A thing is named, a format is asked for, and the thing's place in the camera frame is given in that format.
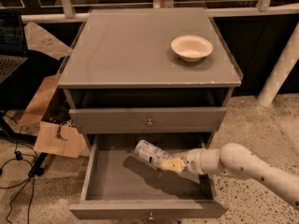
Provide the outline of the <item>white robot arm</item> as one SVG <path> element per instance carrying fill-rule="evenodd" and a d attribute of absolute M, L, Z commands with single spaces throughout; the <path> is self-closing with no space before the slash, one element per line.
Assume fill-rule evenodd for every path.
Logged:
<path fill-rule="evenodd" d="M 271 166 L 247 148 L 229 143 L 219 149 L 196 148 L 161 162 L 167 171 L 251 178 L 299 210 L 299 177 Z"/>

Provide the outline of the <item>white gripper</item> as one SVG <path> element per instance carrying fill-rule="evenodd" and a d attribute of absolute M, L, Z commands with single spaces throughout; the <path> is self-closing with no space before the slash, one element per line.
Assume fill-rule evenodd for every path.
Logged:
<path fill-rule="evenodd" d="M 191 149 L 188 152 L 174 153 L 171 158 L 161 162 L 163 170 L 182 173 L 187 167 L 188 172 L 198 175 L 218 174 L 223 170 L 218 149 Z"/>

